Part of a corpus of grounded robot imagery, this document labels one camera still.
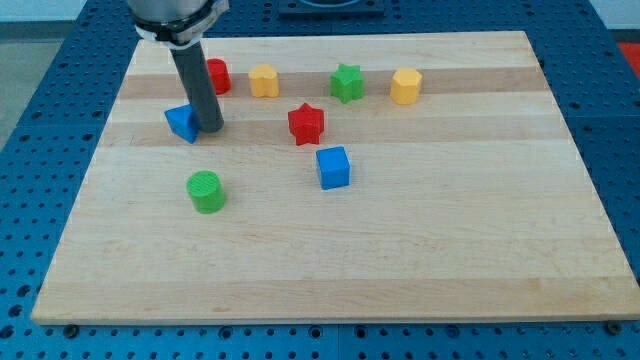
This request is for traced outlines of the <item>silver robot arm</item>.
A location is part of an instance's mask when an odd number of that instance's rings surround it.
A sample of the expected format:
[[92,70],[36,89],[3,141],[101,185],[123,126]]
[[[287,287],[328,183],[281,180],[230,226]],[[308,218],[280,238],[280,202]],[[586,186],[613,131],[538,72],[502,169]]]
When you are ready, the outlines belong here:
[[127,0],[136,32],[172,50],[186,49],[229,10],[228,0]]

